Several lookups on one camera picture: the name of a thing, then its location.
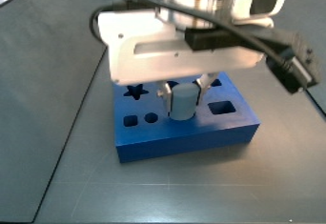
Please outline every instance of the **blue shape sorter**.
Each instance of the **blue shape sorter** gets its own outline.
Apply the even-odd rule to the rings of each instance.
[[[192,82],[188,77],[173,82]],[[186,121],[168,117],[156,85],[113,86],[114,143],[120,162],[247,143],[259,120],[224,72]]]

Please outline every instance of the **black cable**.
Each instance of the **black cable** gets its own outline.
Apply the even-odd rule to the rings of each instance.
[[[181,7],[172,3],[165,3],[158,0],[141,0],[141,1],[150,4],[152,6],[173,10],[176,12],[180,12],[182,14],[186,14],[189,16],[193,16],[193,17],[209,22],[215,27],[228,31],[231,34],[233,34],[236,37],[239,37],[243,41],[249,43],[257,51],[264,52],[265,55],[275,61],[275,63],[280,66],[280,68],[284,71],[287,71],[289,69],[289,65],[283,60],[283,58],[255,37],[252,37],[245,31],[241,31],[240,29],[228,25],[227,23],[217,21],[208,13],[201,12],[199,10],[188,9],[185,7]]]

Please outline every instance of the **rectangular hole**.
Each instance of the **rectangular hole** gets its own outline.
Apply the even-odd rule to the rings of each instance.
[[[229,101],[220,101],[208,104],[212,114],[233,113],[236,109]]]

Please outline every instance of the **circular hole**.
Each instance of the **circular hole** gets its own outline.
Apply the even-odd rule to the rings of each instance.
[[[157,121],[157,115],[154,113],[148,113],[145,115],[145,121],[148,123],[154,123]]]

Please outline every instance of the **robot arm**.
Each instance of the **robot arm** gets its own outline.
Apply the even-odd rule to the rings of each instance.
[[[269,16],[277,13],[284,0],[158,1],[193,10],[196,17],[162,5],[154,10],[104,12],[97,24],[100,37],[110,48],[113,82],[156,82],[166,112],[173,107],[169,79],[201,74],[196,80],[196,104],[217,72],[251,68],[263,53],[267,67],[291,93],[319,82],[312,49],[295,33],[272,29]],[[216,27],[215,20],[228,24]]]

